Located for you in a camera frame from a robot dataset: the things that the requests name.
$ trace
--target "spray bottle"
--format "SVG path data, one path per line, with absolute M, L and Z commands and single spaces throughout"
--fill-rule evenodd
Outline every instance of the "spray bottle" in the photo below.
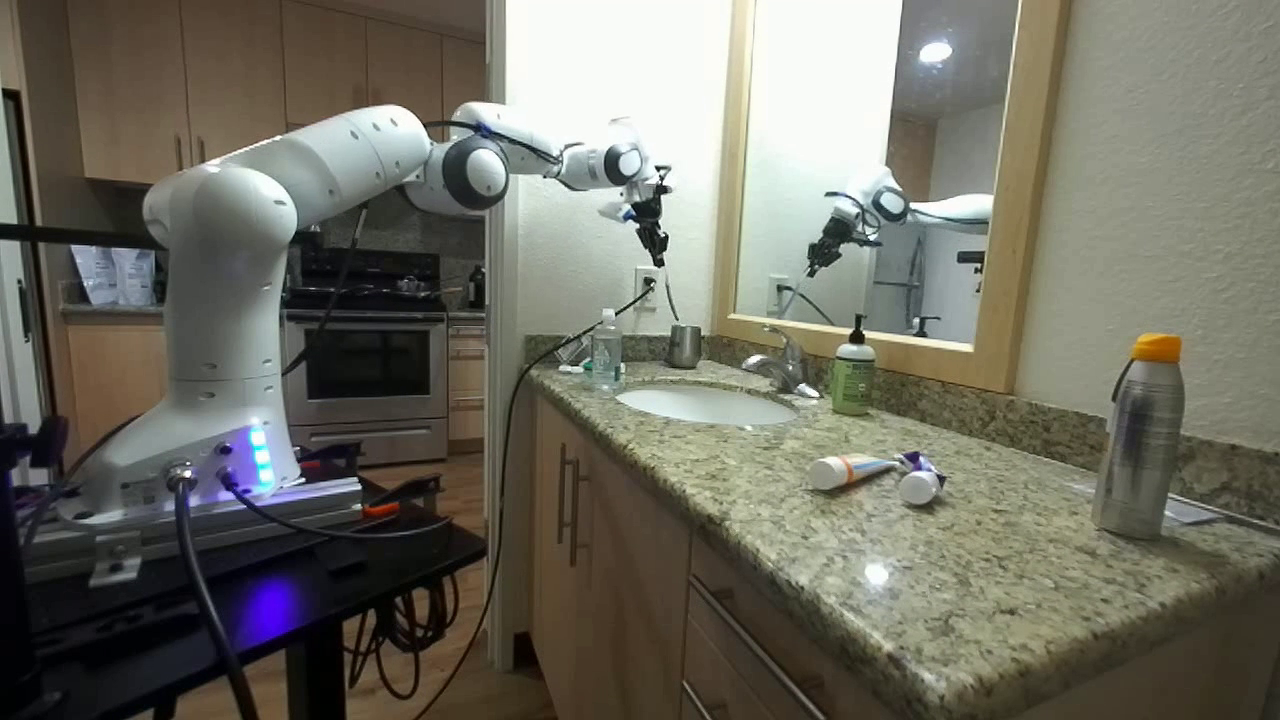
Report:
M 1095 482 L 1095 528 L 1161 537 L 1162 499 L 1184 428 L 1180 337 L 1135 337 L 1111 390 L 1107 453 Z

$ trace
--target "bathroom vanity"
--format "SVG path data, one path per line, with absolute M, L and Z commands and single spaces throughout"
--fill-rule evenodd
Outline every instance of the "bathroom vanity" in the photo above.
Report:
M 627 365 L 622 383 L 763 378 Z M 630 410 L 580 377 L 531 390 L 531 645 L 574 717 L 1260 717 L 1280 648 L 1280 539 L 1095 532 L 1090 471 L 805 403 L 782 428 Z M 832 453 L 926 453 L 811 497 Z

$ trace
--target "sink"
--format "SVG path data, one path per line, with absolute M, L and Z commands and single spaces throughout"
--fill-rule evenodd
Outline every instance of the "sink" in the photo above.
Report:
M 728 383 L 635 383 L 617 390 L 621 403 L 679 421 L 679 424 L 792 424 L 798 417 L 796 403 L 749 389 Z

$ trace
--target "black table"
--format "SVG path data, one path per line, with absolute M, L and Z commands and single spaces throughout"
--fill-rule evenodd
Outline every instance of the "black table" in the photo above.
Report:
M 289 648 L 289 717 L 344 717 L 339 623 L 389 596 L 474 565 L 483 539 L 444 524 L 417 539 L 263 539 L 199 550 L 206 591 L 238 659 Z M 45 688 L 64 700 L 51 720 L 130 717 L 214 679 L 222 669 L 194 617 L 174 560 L 150 560 L 129 588 L 56 578 L 30 588 L 35 635 L 49 654 Z

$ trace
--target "cup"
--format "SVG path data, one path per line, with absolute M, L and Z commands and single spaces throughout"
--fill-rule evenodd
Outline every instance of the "cup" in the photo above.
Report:
M 697 322 L 671 322 L 667 365 L 671 365 L 671 369 L 697 369 L 701 357 L 703 357 L 703 329 L 697 329 Z

